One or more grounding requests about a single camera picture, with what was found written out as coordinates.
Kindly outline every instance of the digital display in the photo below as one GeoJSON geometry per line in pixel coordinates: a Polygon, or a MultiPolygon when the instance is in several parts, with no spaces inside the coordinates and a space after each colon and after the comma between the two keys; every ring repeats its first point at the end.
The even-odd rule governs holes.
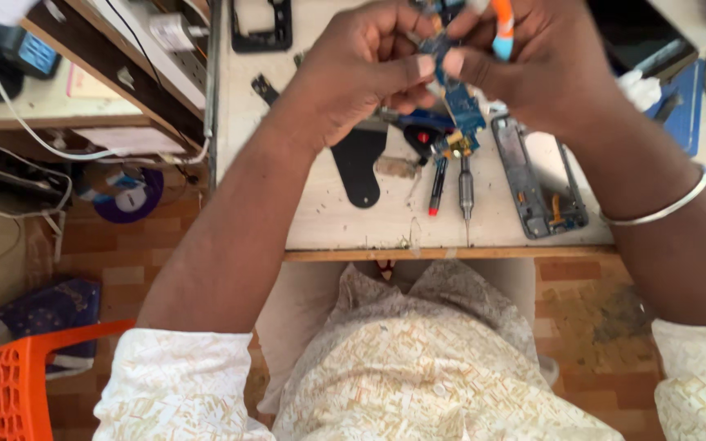
{"type": "Polygon", "coordinates": [[[56,51],[35,37],[31,32],[27,32],[24,36],[24,41],[20,44],[20,49],[18,49],[18,56],[46,75],[50,74],[51,68],[56,61],[56,51]]]}

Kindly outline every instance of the person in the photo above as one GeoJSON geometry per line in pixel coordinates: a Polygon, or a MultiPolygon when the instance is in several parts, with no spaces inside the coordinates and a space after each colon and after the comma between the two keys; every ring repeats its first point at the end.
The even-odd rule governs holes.
{"type": "MultiPolygon", "coordinates": [[[[623,97],[584,3],[513,7],[509,62],[489,51],[492,12],[466,8],[446,28],[463,45],[442,68],[566,144],[609,219],[639,219],[693,195],[703,170],[623,97]]],[[[434,32],[407,2],[333,17],[121,337],[95,439],[621,439],[552,393],[525,318],[458,261],[433,263],[405,294],[344,269],[336,305],[279,391],[273,432],[247,417],[250,332],[310,167],[377,106],[432,104],[435,62],[409,37],[434,32]]],[[[652,330],[667,377],[655,392],[664,432],[706,439],[706,187],[659,217],[613,222],[612,234],[660,317],[652,330]]]]}

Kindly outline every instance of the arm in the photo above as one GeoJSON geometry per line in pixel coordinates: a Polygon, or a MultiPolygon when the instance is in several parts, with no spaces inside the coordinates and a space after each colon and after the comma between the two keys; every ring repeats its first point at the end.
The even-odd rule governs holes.
{"type": "Polygon", "coordinates": [[[384,100],[405,112],[433,101],[434,61],[405,36],[432,25],[404,3],[334,16],[155,279],[137,326],[252,331],[315,156],[384,100]]]}
{"type": "MultiPolygon", "coordinates": [[[[514,7],[511,63],[483,51],[494,37],[492,13],[469,9],[449,25],[449,35],[465,36],[467,46],[449,52],[446,71],[564,141],[611,219],[652,214],[697,184],[699,168],[617,88],[583,2],[523,0],[514,7]]],[[[706,325],[706,189],[661,220],[612,232],[640,294],[662,319],[706,325]]]]}

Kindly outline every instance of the white shirt sleeve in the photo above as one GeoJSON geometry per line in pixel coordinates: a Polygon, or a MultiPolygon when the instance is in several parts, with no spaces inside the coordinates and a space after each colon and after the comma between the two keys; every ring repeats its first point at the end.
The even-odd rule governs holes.
{"type": "Polygon", "coordinates": [[[104,439],[273,440],[247,416],[251,334],[129,330],[94,407],[104,439]]]}
{"type": "Polygon", "coordinates": [[[706,326],[656,320],[652,335],[666,380],[655,390],[667,439],[706,439],[706,326]]]}

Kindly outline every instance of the patterned shirt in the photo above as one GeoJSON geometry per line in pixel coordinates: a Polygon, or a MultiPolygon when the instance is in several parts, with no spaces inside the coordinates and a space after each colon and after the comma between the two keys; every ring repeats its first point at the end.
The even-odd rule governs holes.
{"type": "MultiPolygon", "coordinates": [[[[433,265],[402,295],[348,268],[273,432],[244,405],[251,334],[130,330],[94,439],[622,439],[552,393],[524,318],[476,276],[433,265]]],[[[655,391],[664,433],[706,439],[706,327],[656,320],[652,331],[667,376],[655,391]]]]}

